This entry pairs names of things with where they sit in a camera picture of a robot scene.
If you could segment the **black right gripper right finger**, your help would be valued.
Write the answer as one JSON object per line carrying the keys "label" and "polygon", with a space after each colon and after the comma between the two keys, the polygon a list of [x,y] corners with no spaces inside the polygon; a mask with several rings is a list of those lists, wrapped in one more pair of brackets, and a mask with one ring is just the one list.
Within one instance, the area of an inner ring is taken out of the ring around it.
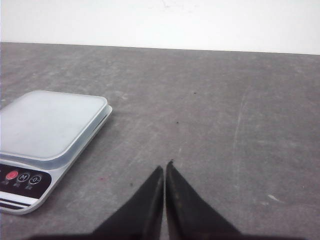
{"label": "black right gripper right finger", "polygon": [[165,205],[171,240],[229,240],[242,236],[201,198],[173,161],[166,166]]}

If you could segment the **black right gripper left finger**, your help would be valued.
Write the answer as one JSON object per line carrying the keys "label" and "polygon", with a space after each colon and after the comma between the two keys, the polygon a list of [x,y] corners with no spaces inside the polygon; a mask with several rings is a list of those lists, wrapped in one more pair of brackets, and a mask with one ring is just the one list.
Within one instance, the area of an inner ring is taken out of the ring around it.
{"label": "black right gripper left finger", "polygon": [[134,195],[98,228],[100,240],[158,240],[164,209],[164,170],[157,166]]}

